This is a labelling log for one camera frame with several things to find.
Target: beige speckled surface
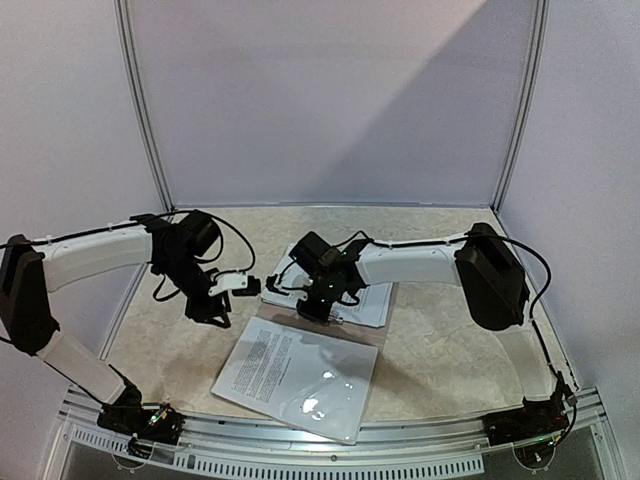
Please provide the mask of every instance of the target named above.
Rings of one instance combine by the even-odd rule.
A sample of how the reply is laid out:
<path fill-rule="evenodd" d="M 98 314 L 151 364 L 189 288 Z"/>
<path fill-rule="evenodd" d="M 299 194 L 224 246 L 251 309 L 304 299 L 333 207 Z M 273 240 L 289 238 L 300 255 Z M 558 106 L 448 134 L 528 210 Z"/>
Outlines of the beige speckled surface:
<path fill-rule="evenodd" d="M 236 225 L 258 256 L 264 279 L 284 247 L 315 230 L 329 242 L 358 229 L 378 239 L 420 239 L 463 232 L 474 222 L 499 228 L 489 210 L 399 207 L 266 207 L 211 209 Z M 218 268 L 249 261 L 242 243 L 225 230 Z M 259 298 L 232 298 L 232 327 L 198 325 L 183 316 L 184 297 L 151 298 L 159 279 L 147 274 L 108 356 L 136 383 L 145 401 L 168 400 L 183 411 L 260 417 L 209 393 L 218 372 L 259 307 Z M 544 314 L 538 312 L 554 363 L 564 357 Z M 462 290 L 440 284 L 401 284 L 378 357 L 365 421 L 415 420 L 500 409 L 520 403 L 513 365 L 495 336 L 471 320 Z"/>

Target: robotic arm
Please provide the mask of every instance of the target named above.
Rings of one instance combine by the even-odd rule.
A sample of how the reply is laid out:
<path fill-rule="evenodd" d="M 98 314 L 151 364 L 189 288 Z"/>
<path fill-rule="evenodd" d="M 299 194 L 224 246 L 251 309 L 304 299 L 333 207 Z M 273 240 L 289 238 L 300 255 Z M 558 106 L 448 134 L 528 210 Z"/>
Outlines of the robotic arm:
<path fill-rule="evenodd" d="M 369 285 L 440 282 L 461 286 L 471 317 L 495 333 L 524 392 L 523 409 L 485 419 L 491 443 L 567 428 L 562 397 L 575 397 L 562 374 L 541 355 L 535 325 L 524 315 L 529 300 L 524 269 L 491 226 L 478 223 L 465 234 L 430 240 L 353 240 L 343 250 L 310 232 L 289 256 L 306 275 L 295 278 L 290 287 L 282 286 L 281 278 L 270 277 L 267 287 L 295 295 L 298 314 L 320 324 L 331 322 L 334 302 L 344 305 L 348 296 L 357 303 L 358 291 Z"/>
<path fill-rule="evenodd" d="M 98 425 L 176 444 L 182 415 L 168 405 L 143 408 L 135 385 L 60 329 L 48 293 L 109 270 L 150 263 L 152 273 L 166 275 L 187 297 L 187 317 L 228 328 L 228 292 L 257 295 L 260 281 L 248 269 L 202 270 L 199 257 L 222 235 L 209 214 L 195 210 L 178 223 L 156 215 L 131 220 L 58 239 L 12 237 L 0 266 L 0 318 L 15 348 L 37 356 L 102 404 Z"/>

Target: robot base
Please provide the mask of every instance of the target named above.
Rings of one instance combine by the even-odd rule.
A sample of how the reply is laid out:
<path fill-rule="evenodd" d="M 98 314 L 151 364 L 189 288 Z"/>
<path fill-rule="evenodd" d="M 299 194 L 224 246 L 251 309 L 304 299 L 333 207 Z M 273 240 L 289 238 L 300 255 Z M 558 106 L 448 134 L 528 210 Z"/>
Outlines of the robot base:
<path fill-rule="evenodd" d="M 559 380 L 549 400 L 523 400 L 524 406 L 521 408 L 485 415 L 484 432 L 489 438 L 489 444 L 502 445 L 549 436 L 569 427 L 569 419 L 562 403 L 564 388 L 564 382 Z"/>

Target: white enclosure panel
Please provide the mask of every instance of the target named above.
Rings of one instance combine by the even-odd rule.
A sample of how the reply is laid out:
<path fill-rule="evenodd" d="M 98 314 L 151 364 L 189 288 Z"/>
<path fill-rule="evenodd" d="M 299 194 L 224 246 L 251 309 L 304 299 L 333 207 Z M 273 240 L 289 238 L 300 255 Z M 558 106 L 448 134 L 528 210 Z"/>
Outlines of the white enclosure panel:
<path fill-rule="evenodd" d="M 177 204 L 489 204 L 534 0 L 138 0 Z"/>
<path fill-rule="evenodd" d="M 113 1 L 1 2 L 0 44 L 0 243 L 158 211 Z M 53 315 L 96 351 L 131 278 L 62 289 Z M 0 344 L 0 478 L 38 478 L 67 385 Z"/>
<path fill-rule="evenodd" d="M 640 478 L 639 31 L 633 0 L 551 2 L 501 213 L 506 230 L 551 264 L 546 306 L 583 384 L 599 388 L 633 479 Z"/>

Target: white paper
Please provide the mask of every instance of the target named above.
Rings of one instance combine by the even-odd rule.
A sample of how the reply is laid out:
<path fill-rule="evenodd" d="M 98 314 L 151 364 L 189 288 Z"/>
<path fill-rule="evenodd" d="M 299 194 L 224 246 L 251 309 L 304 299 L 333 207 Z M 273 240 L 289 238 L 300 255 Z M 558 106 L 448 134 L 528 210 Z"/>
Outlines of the white paper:
<path fill-rule="evenodd" d="M 211 392 L 355 444 L 378 349 L 252 317 Z"/>
<path fill-rule="evenodd" d="M 278 266 L 273 272 L 274 275 L 278 275 L 282 272 L 287 265 L 291 263 L 289 258 L 289 252 L 293 248 L 293 244 L 289 245 L 285 256 L 280 260 Z M 305 275 L 298 265 L 294 264 L 289 267 L 285 272 L 284 278 L 282 278 L 282 285 L 285 287 L 293 286 L 293 280 L 299 276 Z M 332 313 L 343 322 L 354 323 L 356 325 L 365 325 L 367 327 L 380 328 L 384 327 L 387 322 L 387 315 L 389 313 L 389 304 L 391 302 L 391 291 L 393 289 L 392 283 L 385 283 L 382 285 L 372 285 L 367 288 L 363 288 L 358 291 L 358 297 L 360 303 L 353 307 L 346 307 L 339 303 L 334 303 L 332 307 Z M 281 307 L 292 308 L 295 310 L 298 302 L 298 297 L 293 294 L 280 295 L 273 293 L 266 288 L 262 291 L 262 299 L 273 305 L 279 305 Z M 344 294 L 342 300 L 346 303 L 352 303 L 353 299 Z"/>

